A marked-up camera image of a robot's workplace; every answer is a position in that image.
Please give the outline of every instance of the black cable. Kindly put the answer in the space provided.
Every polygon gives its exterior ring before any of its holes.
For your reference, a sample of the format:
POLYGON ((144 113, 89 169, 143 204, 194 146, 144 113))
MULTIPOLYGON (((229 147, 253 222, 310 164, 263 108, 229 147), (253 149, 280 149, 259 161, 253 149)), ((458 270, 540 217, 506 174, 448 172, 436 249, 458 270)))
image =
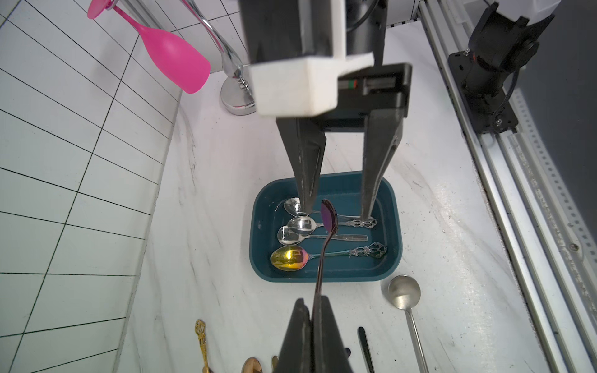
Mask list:
POLYGON ((371 15, 371 13, 373 12, 373 9, 375 9, 375 7, 377 6, 378 3, 379 3, 379 0, 373 0, 371 5, 369 6, 369 9, 367 9, 365 14, 363 14, 363 16, 361 18, 359 18, 358 21, 354 22, 350 26, 346 26, 346 32, 348 33, 348 32, 354 31, 354 30, 356 30, 357 27, 362 25, 363 22, 371 15))
POLYGON ((516 88, 516 82, 518 81, 518 74, 520 73, 520 71, 521 71, 520 68, 516 69, 516 71, 514 71, 514 75, 512 75, 512 82, 510 83, 510 88, 508 88, 508 92, 506 93, 504 100, 501 102, 501 104, 499 105, 497 110, 495 112, 493 112, 493 122, 494 123, 498 120, 498 117, 501 115, 501 113, 506 108, 506 104, 508 103, 508 100, 510 100, 510 97, 514 93, 514 88, 516 88))

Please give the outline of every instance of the blue tray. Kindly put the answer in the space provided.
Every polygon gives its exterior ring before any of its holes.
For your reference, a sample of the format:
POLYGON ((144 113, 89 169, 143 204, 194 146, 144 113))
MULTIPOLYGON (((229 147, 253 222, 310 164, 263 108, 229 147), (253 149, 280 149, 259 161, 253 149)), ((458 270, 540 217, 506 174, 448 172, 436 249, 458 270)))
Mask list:
MULTIPOLYGON (((314 209, 320 210, 321 200, 329 199, 339 214, 359 215, 361 211, 361 175, 359 172, 321 175, 319 195, 314 209)), ((286 225, 292 215, 286 212, 283 203, 288 198, 297 197, 296 181, 293 178, 276 180, 266 185, 255 198, 249 258, 253 270, 264 280, 271 282, 315 282, 318 260, 310 260, 305 268, 296 272, 284 272, 272 265, 270 255, 282 245, 276 234, 286 225)), ((379 241, 387 245, 387 254, 382 259, 371 257, 333 257, 325 260, 324 281, 377 281, 388 277, 402 257, 402 235, 398 220, 396 198, 390 183, 382 179, 372 216, 377 219, 373 229, 362 227, 339 227, 339 234, 368 235, 367 242, 344 242, 332 240, 326 252, 342 251, 379 241)), ((321 222, 319 214, 311 214, 321 222)), ((325 228, 318 228, 316 235, 326 235, 325 228)), ((309 238, 299 245, 310 254, 321 252, 323 239, 309 238)))

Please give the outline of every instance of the chrome stand base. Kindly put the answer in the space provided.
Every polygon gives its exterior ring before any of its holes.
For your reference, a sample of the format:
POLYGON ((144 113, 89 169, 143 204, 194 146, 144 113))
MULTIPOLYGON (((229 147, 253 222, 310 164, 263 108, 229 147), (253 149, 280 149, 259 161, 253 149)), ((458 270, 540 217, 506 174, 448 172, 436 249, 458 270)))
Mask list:
POLYGON ((249 92, 243 90, 233 78, 226 78, 220 91, 222 103, 234 115, 247 115, 254 113, 255 100, 249 92))

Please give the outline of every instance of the white marble countertop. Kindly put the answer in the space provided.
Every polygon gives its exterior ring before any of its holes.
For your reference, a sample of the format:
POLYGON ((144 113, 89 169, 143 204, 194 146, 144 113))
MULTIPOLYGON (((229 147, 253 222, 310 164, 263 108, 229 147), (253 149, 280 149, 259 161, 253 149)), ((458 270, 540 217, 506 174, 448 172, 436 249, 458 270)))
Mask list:
MULTIPOLYGON (((486 206, 478 175, 420 22, 387 30, 385 63, 413 64, 404 137, 385 173, 400 213, 404 254, 386 280, 324 283, 355 372, 356 330, 367 331, 378 372, 417 372, 403 311, 382 288, 408 274, 432 372, 546 372, 541 348, 486 206)), ((279 353, 294 302, 312 283, 270 283, 248 258, 253 202, 292 177, 273 119, 236 117, 219 100, 225 76, 183 95, 128 324, 119 372, 199 372, 193 327, 207 323, 215 373, 279 353)), ((322 173, 361 169, 362 134, 328 134, 322 173)))

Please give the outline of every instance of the teaspoon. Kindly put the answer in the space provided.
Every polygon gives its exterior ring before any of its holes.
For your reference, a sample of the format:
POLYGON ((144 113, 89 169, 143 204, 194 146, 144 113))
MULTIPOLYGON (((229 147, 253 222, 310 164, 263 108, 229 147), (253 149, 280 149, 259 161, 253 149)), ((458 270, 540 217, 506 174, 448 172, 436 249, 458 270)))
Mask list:
MULTIPOLYGON (((303 212, 302 206, 300 204, 300 200, 298 197, 288 198, 284 201, 284 209, 288 211, 288 213, 292 216, 309 216, 303 212)), ((312 211, 314 214, 321 214, 321 212, 317 210, 312 211)), ((340 215, 338 217, 345 218, 345 219, 360 219, 360 216, 355 215, 340 215)), ((374 220, 372 217, 368 217, 365 221, 374 220)))
MULTIPOLYGON (((350 226, 350 227, 364 227, 372 229, 377 225, 377 220, 350 220, 338 222, 339 226, 350 226)), ((308 216, 297 216, 288 222, 288 227, 300 235, 310 235, 317 228, 323 227, 323 223, 317 223, 312 217, 308 216)))
MULTIPOLYGON (((387 253, 387 246, 374 242, 369 246, 357 247, 350 250, 326 252, 325 257, 339 257, 342 255, 355 257, 382 258, 387 253)), ((286 272, 293 272, 303 269, 311 259, 319 258, 321 254, 310 254, 300 246, 280 247, 269 257, 272 265, 277 269, 286 272)))
MULTIPOLYGON (((278 230, 278 241, 283 245, 296 245, 307 238, 327 238, 324 235, 308 235, 303 236, 295 231, 291 230, 288 226, 281 227, 278 230)), ((334 235, 332 239, 339 241, 352 241, 352 242, 366 242, 369 240, 367 235, 334 235)))

